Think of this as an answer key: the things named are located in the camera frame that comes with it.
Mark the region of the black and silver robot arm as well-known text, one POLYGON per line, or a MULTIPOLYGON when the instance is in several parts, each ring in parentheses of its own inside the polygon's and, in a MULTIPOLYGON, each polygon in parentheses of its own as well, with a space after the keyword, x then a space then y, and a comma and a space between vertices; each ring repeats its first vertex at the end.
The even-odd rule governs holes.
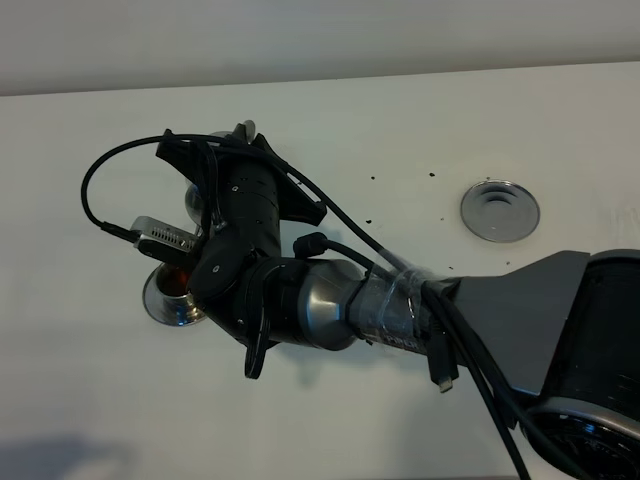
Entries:
POLYGON ((444 391, 468 370, 521 478, 514 429, 574 478, 638 477, 637 252, 562 251, 442 279, 376 241, 368 259, 319 232, 284 256, 282 221, 315 226, 338 207, 263 136, 166 132, 156 154, 198 190, 202 232, 177 262, 197 307, 245 347, 247 377, 278 344, 382 344, 425 356, 444 391))

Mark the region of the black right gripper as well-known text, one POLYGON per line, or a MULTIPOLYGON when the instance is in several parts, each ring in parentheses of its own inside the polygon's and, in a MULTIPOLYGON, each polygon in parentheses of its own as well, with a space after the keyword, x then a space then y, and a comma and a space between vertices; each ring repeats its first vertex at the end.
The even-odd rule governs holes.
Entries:
POLYGON ((264 136, 237 128, 220 141, 166 130, 156 155, 193 181, 203 200, 204 237, 187 267, 196 305, 241 344, 273 345, 264 302, 268 281, 288 261, 280 224, 321 223, 327 207, 291 180, 264 136))

